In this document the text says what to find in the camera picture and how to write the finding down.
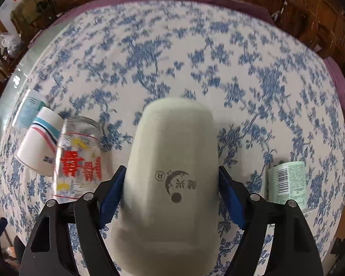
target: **mug logo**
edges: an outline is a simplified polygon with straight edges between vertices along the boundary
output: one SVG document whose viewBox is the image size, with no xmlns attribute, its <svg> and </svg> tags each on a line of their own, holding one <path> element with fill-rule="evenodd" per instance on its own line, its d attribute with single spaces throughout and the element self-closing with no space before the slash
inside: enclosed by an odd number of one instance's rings
<svg viewBox="0 0 345 276">
<path fill-rule="evenodd" d="M 173 203 L 181 202 L 182 196 L 179 192 L 171 193 L 170 189 L 174 187 L 175 189 L 188 189 L 188 190 L 195 190 L 196 188 L 196 181 L 192 180 L 185 180 L 184 176 L 189 175 L 187 172 L 182 170 L 176 171 L 169 171 L 167 173 L 167 177 L 165 180 L 165 189 L 166 192 L 171 195 L 171 200 Z M 165 179 L 165 173 L 163 171 L 157 171 L 155 174 L 155 179 L 158 181 L 163 181 Z"/>
<path fill-rule="evenodd" d="M 157 171 L 156 174 L 155 174 L 155 178 L 156 178 L 158 181 L 163 181 L 164 178 L 165 178 L 165 173 L 162 172 L 162 171 Z"/>
</svg>

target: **printed logo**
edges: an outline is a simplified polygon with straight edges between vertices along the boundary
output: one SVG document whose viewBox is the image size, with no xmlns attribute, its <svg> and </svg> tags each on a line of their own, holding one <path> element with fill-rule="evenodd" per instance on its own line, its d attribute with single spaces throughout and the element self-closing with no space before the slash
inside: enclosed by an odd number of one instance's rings
<svg viewBox="0 0 345 276">
<path fill-rule="evenodd" d="M 48 156 L 44 156 L 43 157 L 43 161 L 52 164 L 54 162 L 54 158 L 50 158 Z"/>
<path fill-rule="evenodd" d="M 181 202 L 182 196 L 179 192 L 170 192 L 171 188 L 178 189 L 178 190 L 195 190 L 196 188 L 196 181 L 193 180 L 186 180 L 185 176 L 189 175 L 185 171 L 176 170 L 176 171 L 169 171 L 167 173 L 167 177 L 165 180 L 165 189 L 166 192 L 171 195 L 171 200 L 173 203 Z M 165 179 L 165 173 L 163 171 L 157 171 L 155 174 L 155 179 L 158 181 L 162 181 Z"/>
<path fill-rule="evenodd" d="M 156 178 L 158 181 L 163 181 L 164 178 L 165 178 L 165 173 L 162 172 L 162 171 L 157 171 L 156 174 L 155 174 L 155 178 Z"/>
</svg>

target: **white cup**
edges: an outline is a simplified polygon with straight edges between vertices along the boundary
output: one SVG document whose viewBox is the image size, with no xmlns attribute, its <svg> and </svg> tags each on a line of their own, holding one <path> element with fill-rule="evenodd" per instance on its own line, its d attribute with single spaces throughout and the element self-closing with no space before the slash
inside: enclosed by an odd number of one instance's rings
<svg viewBox="0 0 345 276">
<path fill-rule="evenodd" d="M 23 165 L 45 176 L 53 176 L 56 146 L 64 120 L 43 107 L 29 127 L 16 154 Z"/>
</svg>

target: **blue and white tablecloth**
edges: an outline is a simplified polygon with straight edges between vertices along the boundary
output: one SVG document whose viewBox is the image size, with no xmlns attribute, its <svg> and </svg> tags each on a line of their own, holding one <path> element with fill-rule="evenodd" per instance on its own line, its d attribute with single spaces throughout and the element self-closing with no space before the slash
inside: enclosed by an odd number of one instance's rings
<svg viewBox="0 0 345 276">
<path fill-rule="evenodd" d="M 345 195 L 344 119 L 322 59 L 276 27 L 196 2 L 98 8 L 54 39 L 27 85 L 63 117 L 98 121 L 113 171 L 127 165 L 150 102 L 170 96 L 207 105 L 217 126 L 219 164 L 250 192 L 267 196 L 267 170 L 280 160 L 305 162 L 308 208 L 316 208 L 307 221 L 321 258 L 326 254 Z M 51 198 L 52 179 L 14 158 L 22 134 L 11 121 L 0 149 L 0 204 L 25 242 Z M 221 247 L 213 275 L 223 275 L 242 235 L 222 202 L 218 215 Z M 106 245 L 108 230 L 102 230 Z M 86 275 L 75 226 L 70 231 Z M 272 235 L 269 226 L 256 275 L 265 270 Z"/>
</svg>

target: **white paper cup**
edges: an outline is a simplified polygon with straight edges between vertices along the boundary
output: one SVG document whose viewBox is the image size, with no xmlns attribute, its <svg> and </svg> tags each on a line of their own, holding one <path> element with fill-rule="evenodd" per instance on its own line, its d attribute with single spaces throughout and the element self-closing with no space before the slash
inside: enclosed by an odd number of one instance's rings
<svg viewBox="0 0 345 276">
<path fill-rule="evenodd" d="M 29 127 L 16 158 L 23 165 L 45 176 L 53 176 L 56 146 L 64 120 L 43 107 Z"/>
</svg>

